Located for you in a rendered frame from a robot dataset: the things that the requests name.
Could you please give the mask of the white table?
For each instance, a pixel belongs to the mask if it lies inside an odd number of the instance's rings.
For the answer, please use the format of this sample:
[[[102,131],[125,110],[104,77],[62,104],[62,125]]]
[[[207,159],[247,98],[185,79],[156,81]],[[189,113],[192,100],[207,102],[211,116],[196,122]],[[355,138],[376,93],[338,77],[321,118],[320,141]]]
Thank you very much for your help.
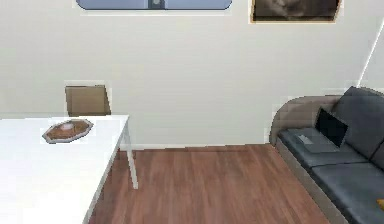
[[[90,132],[49,144],[65,117],[0,119],[0,224],[88,224],[119,150],[138,187],[127,115],[88,116]]]

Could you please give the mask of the grey open laptop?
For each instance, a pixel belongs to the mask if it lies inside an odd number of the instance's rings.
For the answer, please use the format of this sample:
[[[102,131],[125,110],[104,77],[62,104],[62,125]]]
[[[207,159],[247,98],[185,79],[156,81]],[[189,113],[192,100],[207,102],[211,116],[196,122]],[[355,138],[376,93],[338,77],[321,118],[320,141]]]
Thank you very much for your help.
[[[320,108],[314,127],[290,129],[311,153],[338,152],[345,141],[348,125],[336,116]]]

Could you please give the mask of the brown plate with grey rim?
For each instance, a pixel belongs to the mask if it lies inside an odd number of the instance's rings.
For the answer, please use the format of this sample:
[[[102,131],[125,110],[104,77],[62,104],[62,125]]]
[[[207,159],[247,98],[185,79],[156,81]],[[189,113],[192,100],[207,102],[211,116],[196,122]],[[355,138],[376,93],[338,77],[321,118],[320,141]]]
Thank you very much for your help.
[[[48,144],[70,143],[85,137],[94,124],[87,119],[70,119],[49,127],[42,138]]]

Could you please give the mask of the blue window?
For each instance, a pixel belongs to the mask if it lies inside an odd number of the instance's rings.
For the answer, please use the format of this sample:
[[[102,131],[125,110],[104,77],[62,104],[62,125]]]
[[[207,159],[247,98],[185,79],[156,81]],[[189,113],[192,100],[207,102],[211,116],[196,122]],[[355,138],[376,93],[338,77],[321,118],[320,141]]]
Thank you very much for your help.
[[[86,10],[225,10],[232,0],[76,0]]]

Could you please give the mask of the grey sofa with dark cushions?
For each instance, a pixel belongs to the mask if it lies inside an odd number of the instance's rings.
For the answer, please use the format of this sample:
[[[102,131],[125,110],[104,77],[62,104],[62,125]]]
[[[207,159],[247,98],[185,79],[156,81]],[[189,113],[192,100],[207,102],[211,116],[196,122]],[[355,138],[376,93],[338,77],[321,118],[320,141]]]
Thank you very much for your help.
[[[348,125],[338,152],[311,153],[290,132],[314,127],[320,108]],[[277,110],[269,142],[331,224],[384,224],[384,93],[351,86],[294,98]]]

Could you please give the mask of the brown wooden chair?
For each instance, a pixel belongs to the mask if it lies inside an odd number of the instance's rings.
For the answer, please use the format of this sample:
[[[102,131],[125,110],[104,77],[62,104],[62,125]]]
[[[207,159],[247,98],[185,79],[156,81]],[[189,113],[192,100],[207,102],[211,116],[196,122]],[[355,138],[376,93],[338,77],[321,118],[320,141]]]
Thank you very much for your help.
[[[70,117],[106,116],[111,114],[106,87],[66,86],[67,111]]]

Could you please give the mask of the dark framed wall picture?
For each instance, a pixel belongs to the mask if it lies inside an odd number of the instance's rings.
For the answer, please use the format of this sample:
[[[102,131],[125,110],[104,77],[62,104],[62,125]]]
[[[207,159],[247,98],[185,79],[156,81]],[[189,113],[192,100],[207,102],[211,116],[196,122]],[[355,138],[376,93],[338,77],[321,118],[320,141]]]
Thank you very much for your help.
[[[340,0],[252,0],[252,22],[332,22]]]

